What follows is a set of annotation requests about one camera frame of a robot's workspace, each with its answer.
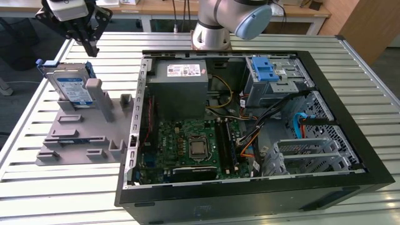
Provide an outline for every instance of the black computer chassis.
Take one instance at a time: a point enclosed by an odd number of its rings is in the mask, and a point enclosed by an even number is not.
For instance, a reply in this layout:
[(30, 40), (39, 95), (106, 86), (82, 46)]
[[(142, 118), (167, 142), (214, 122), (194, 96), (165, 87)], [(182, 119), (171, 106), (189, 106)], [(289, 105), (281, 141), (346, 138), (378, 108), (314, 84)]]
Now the black computer chassis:
[[(310, 52), (306, 51), (207, 51), (233, 54), (295, 54), (315, 82), (337, 122), (361, 159), (365, 173), (261, 179), (250, 182), (193, 186), (162, 186), (122, 189), (123, 156), (117, 191), (117, 206), (125, 207), (141, 224), (165, 224), (210, 219), (273, 215), (294, 211), (322, 210), (362, 192), (375, 191), (395, 182), (362, 130), (349, 112)], [(186, 55), (202, 51), (145, 51), (145, 55)]]

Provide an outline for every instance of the power supply label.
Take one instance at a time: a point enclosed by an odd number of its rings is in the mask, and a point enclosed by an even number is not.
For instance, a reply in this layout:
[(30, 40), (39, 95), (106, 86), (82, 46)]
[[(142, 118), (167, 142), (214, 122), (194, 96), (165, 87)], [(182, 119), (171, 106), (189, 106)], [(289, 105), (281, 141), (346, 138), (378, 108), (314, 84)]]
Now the power supply label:
[(167, 76), (202, 76), (201, 64), (170, 65)]
[(91, 105), (94, 103), (90, 92), (85, 89), (82, 78), (58, 78), (58, 82), (65, 95), (74, 104)]

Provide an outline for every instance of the wooden desk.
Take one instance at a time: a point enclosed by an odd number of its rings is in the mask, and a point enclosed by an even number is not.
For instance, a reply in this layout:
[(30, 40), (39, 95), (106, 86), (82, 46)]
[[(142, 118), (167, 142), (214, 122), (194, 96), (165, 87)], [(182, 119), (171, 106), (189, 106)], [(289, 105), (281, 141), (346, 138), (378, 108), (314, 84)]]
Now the wooden desk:
[[(183, 19), (183, 0), (175, 0), (178, 19)], [(0, 16), (5, 17), (34, 17), (41, 8), (41, 0), (2, 0)], [(331, 17), (331, 12), (323, 6), (319, 11), (298, 6), (285, 6), (287, 11), (287, 22), (311, 23), (309, 35), (318, 35), (325, 21)], [(173, 0), (141, 0), (138, 5), (122, 5), (119, 8), (111, 8), (115, 19), (141, 19), (143, 31), (151, 32), (151, 20), (174, 19)], [(191, 0), (191, 19), (198, 20), (199, 4)], [(282, 16), (274, 16), (273, 22), (282, 22)]]

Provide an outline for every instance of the mesh trash bin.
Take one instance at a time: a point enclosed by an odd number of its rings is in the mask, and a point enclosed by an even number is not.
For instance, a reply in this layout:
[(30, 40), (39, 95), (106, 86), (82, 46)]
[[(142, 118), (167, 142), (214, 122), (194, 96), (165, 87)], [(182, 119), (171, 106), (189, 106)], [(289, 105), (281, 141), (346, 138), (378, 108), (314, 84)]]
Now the mesh trash bin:
[(29, 18), (0, 18), (0, 57), (13, 69), (25, 71), (37, 66), (38, 56), (31, 46), (39, 41)]

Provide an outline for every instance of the ram slot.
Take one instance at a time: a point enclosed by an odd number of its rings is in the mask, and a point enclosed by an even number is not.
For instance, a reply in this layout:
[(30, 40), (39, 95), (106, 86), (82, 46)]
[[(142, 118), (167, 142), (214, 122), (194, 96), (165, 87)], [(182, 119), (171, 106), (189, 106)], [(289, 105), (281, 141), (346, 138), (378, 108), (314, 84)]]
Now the ram slot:
[(237, 159), (237, 151), (235, 151), (235, 141), (234, 141), (234, 138), (233, 138), (233, 130), (231, 130), (231, 126), (230, 126), (230, 122), (229, 121), (226, 122), (226, 124), (227, 124), (229, 138), (230, 138), (231, 159), (233, 159), (235, 171), (238, 171), (239, 168), (237, 166), (238, 165), (238, 159)]
[(226, 121), (215, 122), (215, 133), (221, 155), (221, 169), (226, 174), (230, 174), (235, 170), (235, 165), (231, 155), (230, 133)]

